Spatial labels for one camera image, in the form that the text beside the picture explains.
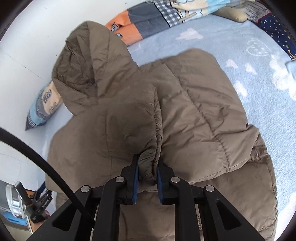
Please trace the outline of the brown puffer hooded jacket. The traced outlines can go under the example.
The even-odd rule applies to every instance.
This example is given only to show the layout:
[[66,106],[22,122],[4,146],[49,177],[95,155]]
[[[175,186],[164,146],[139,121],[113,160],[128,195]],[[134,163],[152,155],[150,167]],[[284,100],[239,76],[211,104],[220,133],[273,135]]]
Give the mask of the brown puffer hooded jacket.
[[278,217],[271,157],[215,57],[200,49],[138,66],[109,29],[72,31],[52,72],[72,118],[47,160],[73,191],[117,177],[139,154],[138,199],[120,209],[120,240],[174,240],[174,208],[157,195],[159,159],[190,184],[213,185],[265,240]]

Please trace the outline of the navy star pillow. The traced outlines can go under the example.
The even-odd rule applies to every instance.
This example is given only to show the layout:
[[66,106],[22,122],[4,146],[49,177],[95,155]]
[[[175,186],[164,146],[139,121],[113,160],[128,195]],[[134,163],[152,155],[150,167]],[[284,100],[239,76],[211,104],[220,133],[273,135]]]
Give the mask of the navy star pillow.
[[272,37],[290,59],[295,61],[295,41],[280,19],[259,1],[245,2],[244,7],[248,20]]

